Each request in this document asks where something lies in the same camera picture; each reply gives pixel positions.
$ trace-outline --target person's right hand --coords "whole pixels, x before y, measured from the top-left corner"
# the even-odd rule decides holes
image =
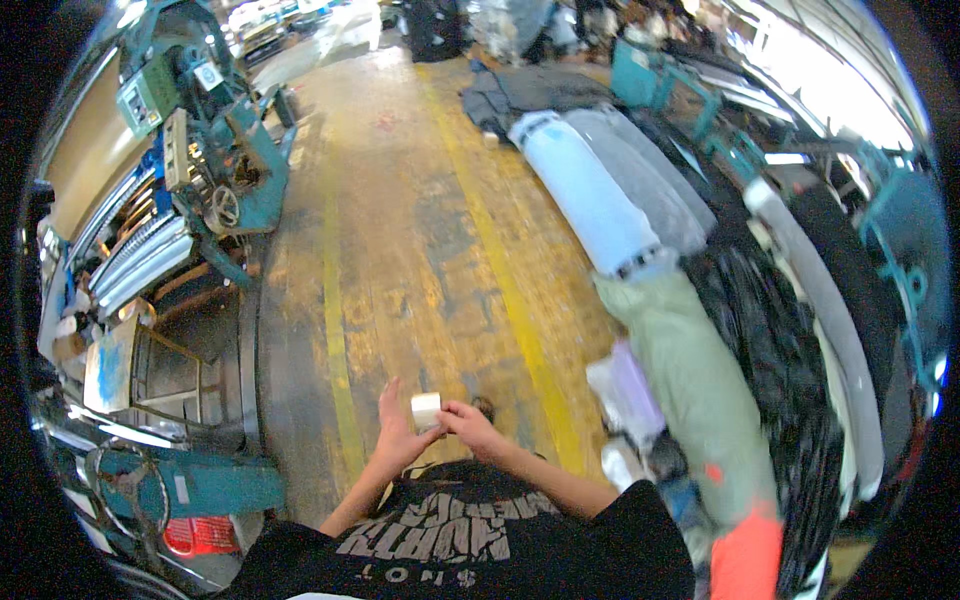
[[[514,447],[514,444],[493,428],[483,413],[463,402],[448,402],[443,410],[437,413],[437,420],[448,431],[457,434],[473,451],[473,456],[482,463],[497,465]]]

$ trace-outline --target graphic print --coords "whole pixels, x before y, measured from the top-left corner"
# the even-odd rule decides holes
[[[506,521],[559,512],[542,492],[480,504],[436,492],[420,504],[407,505],[399,517],[393,511],[359,522],[337,553],[424,563],[505,561],[510,558]],[[472,583],[471,576],[467,585]]]

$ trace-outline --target green fabric roll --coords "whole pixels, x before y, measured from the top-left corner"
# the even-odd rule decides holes
[[[777,514],[770,450],[739,364],[686,274],[627,283],[595,275],[607,310],[630,330],[630,345],[654,398],[722,529],[752,509]]]

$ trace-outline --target person's left hand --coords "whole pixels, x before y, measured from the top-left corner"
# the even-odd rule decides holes
[[[410,409],[397,397],[399,387],[400,378],[394,377],[380,395],[380,437],[370,460],[371,465],[384,469],[391,479],[400,475],[429,445],[446,433],[442,425],[421,435],[411,431],[407,423]]]

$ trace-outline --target black t-shirt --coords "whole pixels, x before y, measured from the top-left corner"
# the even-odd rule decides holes
[[[218,598],[664,598],[693,596],[683,538],[639,481],[591,521],[474,461],[395,482],[379,516],[336,540],[268,526]]]

